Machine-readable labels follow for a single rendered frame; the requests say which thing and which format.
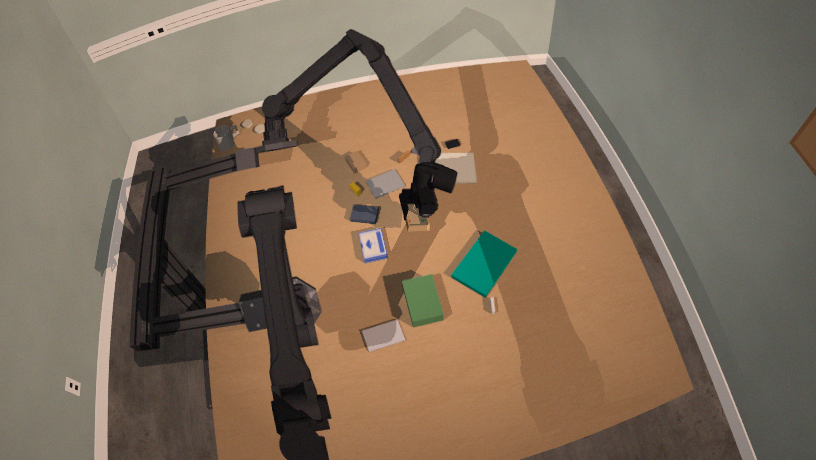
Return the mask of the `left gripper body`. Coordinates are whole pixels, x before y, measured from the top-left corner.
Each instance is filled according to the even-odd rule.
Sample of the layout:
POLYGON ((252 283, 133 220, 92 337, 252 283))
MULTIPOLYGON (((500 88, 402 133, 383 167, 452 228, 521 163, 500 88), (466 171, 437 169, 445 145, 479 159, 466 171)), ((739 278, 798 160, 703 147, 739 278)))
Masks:
MULTIPOLYGON (((414 185, 414 186, 416 186, 416 187, 418 187, 418 188, 421 188, 421 186, 416 185, 416 184, 415 184, 413 181, 412 181, 412 183, 413 183, 413 185, 414 185)), ((424 188, 422 188, 422 189, 428 188, 428 187, 430 187, 430 186, 431 186, 431 185, 426 186, 426 187, 424 187, 424 188)), ((411 200, 410 200, 409 194, 410 194, 410 189, 402 189, 402 193, 400 193, 400 194, 399 194, 399 198, 400 198, 400 202, 401 202, 401 204, 405 204, 405 205, 407 205, 407 204, 415 204, 416 208, 418 208, 418 204, 417 204, 417 203, 411 203, 411 200)), ((437 198, 436 198, 435 192, 434 192, 434 196, 433 196, 433 197, 434 197, 434 200, 435 200, 435 203, 436 203, 436 208, 438 208, 438 203, 437 203, 437 198)))

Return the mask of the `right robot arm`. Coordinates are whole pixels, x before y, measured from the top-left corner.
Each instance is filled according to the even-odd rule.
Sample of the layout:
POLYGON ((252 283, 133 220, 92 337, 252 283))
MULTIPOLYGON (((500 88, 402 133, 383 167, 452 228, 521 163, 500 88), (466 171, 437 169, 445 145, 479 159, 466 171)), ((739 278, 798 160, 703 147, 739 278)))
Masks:
POLYGON ((287 460, 329 460, 325 437, 313 432, 330 429, 327 398, 315 394, 301 353, 302 347, 319 345, 315 324, 303 285, 293 285, 284 239, 286 230, 297 229, 293 195, 280 187, 248 193, 237 202, 238 226, 242 238, 254 233, 256 242, 279 447, 287 460))

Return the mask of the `dark grey mug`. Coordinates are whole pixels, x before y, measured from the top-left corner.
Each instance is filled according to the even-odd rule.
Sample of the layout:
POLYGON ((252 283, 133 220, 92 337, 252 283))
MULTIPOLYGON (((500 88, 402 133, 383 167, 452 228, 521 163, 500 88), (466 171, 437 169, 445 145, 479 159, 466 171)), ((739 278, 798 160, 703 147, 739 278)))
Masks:
POLYGON ((222 151, 229 150, 235 143, 235 140, 234 140, 233 137, 239 134, 239 131, 238 131, 236 125, 230 127, 230 130, 228 129, 228 127, 229 126, 227 126, 227 125, 222 125, 222 126, 218 127, 213 133, 213 136, 214 136, 214 138, 215 138, 215 140, 217 142, 217 145, 218 145, 219 149, 222 150, 222 151), (233 129, 235 129, 236 132, 232 134, 231 131, 233 129), (228 132, 228 134, 226 134, 227 132, 228 132), (226 136, 224 136, 224 138, 219 138, 219 137, 222 137, 225 134, 226 134, 226 136))

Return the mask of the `blue and white cardboard box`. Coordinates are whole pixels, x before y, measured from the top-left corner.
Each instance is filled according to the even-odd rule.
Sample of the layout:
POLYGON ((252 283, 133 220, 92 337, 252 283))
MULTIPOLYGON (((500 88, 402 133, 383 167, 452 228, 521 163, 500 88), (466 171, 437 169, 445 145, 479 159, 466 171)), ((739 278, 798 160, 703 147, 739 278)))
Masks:
POLYGON ((365 263, 388 259, 381 228, 359 232, 359 238, 365 263))

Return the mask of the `teal flat rectangular block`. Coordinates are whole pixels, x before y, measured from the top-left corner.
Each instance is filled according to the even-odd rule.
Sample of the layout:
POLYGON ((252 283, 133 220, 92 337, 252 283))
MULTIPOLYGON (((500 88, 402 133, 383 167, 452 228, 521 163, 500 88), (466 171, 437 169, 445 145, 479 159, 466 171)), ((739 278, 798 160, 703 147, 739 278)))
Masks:
POLYGON ((486 297, 516 252, 516 248, 484 230, 451 278, 486 297))

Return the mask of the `green rectangular block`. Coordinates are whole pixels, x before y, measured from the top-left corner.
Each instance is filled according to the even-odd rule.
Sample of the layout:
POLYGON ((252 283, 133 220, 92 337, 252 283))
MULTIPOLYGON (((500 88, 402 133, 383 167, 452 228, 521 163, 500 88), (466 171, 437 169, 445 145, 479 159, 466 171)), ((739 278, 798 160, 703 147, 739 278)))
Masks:
POLYGON ((404 280, 402 285, 413 328, 443 321, 444 314, 432 274, 404 280))

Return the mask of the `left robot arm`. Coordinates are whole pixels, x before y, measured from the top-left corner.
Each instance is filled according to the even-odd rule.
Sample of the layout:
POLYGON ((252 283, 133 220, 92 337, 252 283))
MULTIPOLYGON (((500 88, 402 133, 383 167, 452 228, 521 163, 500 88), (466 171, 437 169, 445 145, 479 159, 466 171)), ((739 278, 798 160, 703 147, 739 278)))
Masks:
POLYGON ((433 197, 434 188, 452 193, 458 173, 444 165, 435 163, 436 159, 441 155, 441 147, 420 115, 389 57, 386 55, 384 47, 377 44, 379 42, 373 42, 375 40, 353 29, 348 30, 346 34, 340 42, 291 84, 276 95, 268 96, 263 101, 262 111, 266 123, 264 123, 265 132, 263 132, 265 142, 262 141, 262 145, 289 141, 287 129, 282 119, 294 111, 294 105, 299 101, 298 99, 312 86, 351 54, 360 50, 386 90, 420 157, 419 164, 415 165, 413 182, 421 186, 421 188, 411 183, 409 197, 411 203, 418 204, 419 216, 430 217, 435 213, 436 208, 433 197), (430 184, 430 187, 422 189, 430 184))

